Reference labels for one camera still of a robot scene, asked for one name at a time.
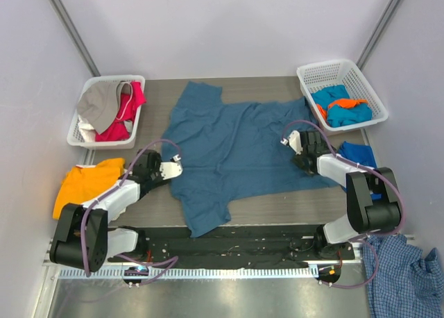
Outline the dark teal blue t-shirt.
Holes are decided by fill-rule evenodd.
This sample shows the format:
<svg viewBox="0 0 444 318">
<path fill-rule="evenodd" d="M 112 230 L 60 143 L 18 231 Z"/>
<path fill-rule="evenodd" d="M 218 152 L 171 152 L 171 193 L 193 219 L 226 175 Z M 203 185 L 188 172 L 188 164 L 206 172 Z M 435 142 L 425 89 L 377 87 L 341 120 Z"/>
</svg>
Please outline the dark teal blue t-shirt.
<svg viewBox="0 0 444 318">
<path fill-rule="evenodd" d="M 181 150 L 183 173 L 171 182 L 192 237 L 231 220 L 229 202 L 251 196 L 334 187 L 328 178 L 310 176 L 291 161 L 281 144 L 284 127 L 296 130 L 314 122 L 304 99 L 288 102 L 222 102 L 222 88 L 188 82 L 170 115 L 162 157 Z"/>
</svg>

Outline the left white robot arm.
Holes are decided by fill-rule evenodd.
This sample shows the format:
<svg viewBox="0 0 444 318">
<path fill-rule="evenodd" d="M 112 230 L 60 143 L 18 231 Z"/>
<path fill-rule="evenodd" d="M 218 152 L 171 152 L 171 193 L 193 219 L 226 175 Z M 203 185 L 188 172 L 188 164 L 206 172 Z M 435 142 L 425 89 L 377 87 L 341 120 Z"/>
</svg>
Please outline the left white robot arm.
<svg viewBox="0 0 444 318">
<path fill-rule="evenodd" d="M 49 259 L 52 263 L 98 271 L 108 259 L 124 253 L 139 262 L 148 245 L 131 227 L 110 230 L 108 225 L 151 190 L 182 174 L 180 157 L 163 162 L 154 150 L 141 151 L 130 167 L 102 194 L 82 203 L 68 203 L 61 210 Z"/>
</svg>

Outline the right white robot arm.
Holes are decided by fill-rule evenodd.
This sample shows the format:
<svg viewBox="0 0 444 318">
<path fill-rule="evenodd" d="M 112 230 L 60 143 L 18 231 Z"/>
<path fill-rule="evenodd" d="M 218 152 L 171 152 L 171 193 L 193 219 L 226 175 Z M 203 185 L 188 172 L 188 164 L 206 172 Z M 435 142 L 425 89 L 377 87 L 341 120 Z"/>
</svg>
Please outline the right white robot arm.
<svg viewBox="0 0 444 318">
<path fill-rule="evenodd" d="M 346 243 L 368 233 L 394 231 L 402 221 L 402 208 L 393 172 L 374 169 L 330 152 L 318 131 L 292 131 L 286 142 L 294 163 L 309 175 L 328 178 L 346 193 L 346 214 L 316 230 L 314 253 L 331 258 Z"/>
</svg>

